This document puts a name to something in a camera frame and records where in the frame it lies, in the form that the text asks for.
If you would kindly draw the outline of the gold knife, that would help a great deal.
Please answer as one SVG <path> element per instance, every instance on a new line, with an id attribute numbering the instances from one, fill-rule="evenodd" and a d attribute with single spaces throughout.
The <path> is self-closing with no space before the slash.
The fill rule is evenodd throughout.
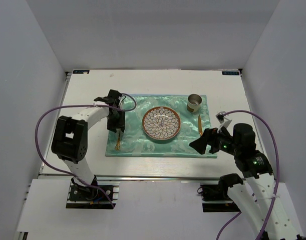
<path id="1" fill-rule="evenodd" d="M 202 136 L 203 130 L 202 130 L 202 123 L 201 123 L 201 116 L 200 115 L 198 116 L 197 123 L 198 123 L 198 132 L 199 132 L 200 136 Z"/>

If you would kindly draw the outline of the patterned orange rim plate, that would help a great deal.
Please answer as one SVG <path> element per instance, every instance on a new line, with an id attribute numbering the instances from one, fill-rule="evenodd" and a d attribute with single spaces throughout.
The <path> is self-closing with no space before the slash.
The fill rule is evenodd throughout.
<path id="1" fill-rule="evenodd" d="M 175 110 L 166 106 L 157 106 L 144 114 L 142 128 L 151 139 L 167 141 L 177 136 L 181 128 L 181 120 Z"/>

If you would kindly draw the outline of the green satin cloth napkin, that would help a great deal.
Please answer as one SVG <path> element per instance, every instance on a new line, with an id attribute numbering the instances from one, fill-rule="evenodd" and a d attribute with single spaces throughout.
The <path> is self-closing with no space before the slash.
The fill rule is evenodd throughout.
<path id="1" fill-rule="evenodd" d="M 122 107 L 133 111 L 126 112 L 126 128 L 121 135 L 120 150 L 115 150 L 118 134 L 109 132 L 105 155 L 107 157 L 150 157 L 150 158 L 217 158 L 217 154 L 199 154 L 189 144 L 198 139 L 198 116 L 201 116 L 202 127 L 210 128 L 210 116 L 207 97 L 202 95 L 202 103 L 198 112 L 190 113 L 187 108 L 186 95 L 134 95 L 133 99 L 125 99 Z M 153 140 L 142 128 L 144 114 L 154 107 L 168 107 L 175 110 L 181 120 L 181 128 L 177 136 L 170 140 Z"/>

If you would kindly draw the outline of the gold fork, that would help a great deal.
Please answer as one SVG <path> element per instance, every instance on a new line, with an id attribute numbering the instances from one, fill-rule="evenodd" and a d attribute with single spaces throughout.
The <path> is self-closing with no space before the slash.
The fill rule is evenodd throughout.
<path id="1" fill-rule="evenodd" d="M 117 142 L 116 142 L 116 145 L 115 145 L 115 150 L 116 151 L 119 151 L 120 150 L 120 144 L 121 144 L 121 132 L 118 133 L 118 138 L 117 138 Z"/>

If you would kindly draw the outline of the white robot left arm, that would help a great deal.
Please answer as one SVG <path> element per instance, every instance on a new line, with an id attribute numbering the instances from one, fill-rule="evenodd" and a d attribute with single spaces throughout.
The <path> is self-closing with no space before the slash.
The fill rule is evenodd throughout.
<path id="1" fill-rule="evenodd" d="M 86 153 L 88 130 L 102 119 L 107 119 L 107 130 L 122 133 L 125 130 L 125 112 L 118 110 L 122 94 L 110 90 L 106 97 L 98 97 L 95 102 L 104 106 L 90 106 L 74 116 L 60 116 L 56 123 L 51 150 L 75 175 L 72 184 L 89 200 L 98 195 L 97 181 L 91 172 Z"/>

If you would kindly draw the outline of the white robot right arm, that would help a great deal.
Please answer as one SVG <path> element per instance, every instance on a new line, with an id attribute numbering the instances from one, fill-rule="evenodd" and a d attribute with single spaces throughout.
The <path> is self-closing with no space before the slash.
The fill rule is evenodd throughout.
<path id="1" fill-rule="evenodd" d="M 237 123 L 233 134 L 225 127 L 207 128 L 189 145 L 201 155 L 210 147 L 211 154 L 223 151 L 234 157 L 243 177 L 235 173 L 221 176 L 218 192 L 222 198 L 233 200 L 248 220 L 256 239 L 305 239 L 293 226 L 274 191 L 278 186 L 277 177 L 267 157 L 256 149 L 252 126 Z"/>

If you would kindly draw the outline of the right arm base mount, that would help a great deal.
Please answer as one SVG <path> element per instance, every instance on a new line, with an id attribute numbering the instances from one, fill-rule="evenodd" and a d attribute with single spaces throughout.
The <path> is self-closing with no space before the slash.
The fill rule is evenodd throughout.
<path id="1" fill-rule="evenodd" d="M 201 184 L 197 189 L 197 193 L 201 195 L 202 198 L 203 212 L 239 212 L 240 209 L 237 204 L 228 195 L 228 191 L 230 191 L 232 195 L 237 193 L 238 190 L 239 193 L 234 198 L 250 196 L 242 178 L 235 173 L 221 176 L 218 184 Z"/>

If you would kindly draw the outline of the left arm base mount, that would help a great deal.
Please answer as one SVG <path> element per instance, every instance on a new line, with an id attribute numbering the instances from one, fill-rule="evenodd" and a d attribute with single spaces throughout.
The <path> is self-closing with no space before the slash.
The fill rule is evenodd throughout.
<path id="1" fill-rule="evenodd" d="M 79 186 L 70 182 L 66 208 L 112 210 L 118 199 L 119 183 L 98 181 L 99 189 Z"/>

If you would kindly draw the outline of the metal cup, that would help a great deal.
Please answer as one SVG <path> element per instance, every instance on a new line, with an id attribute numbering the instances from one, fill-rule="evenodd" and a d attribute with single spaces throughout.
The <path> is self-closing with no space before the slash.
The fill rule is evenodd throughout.
<path id="1" fill-rule="evenodd" d="M 187 99 L 187 110 L 191 113 L 199 111 L 202 103 L 202 98 L 198 94 L 191 94 Z"/>

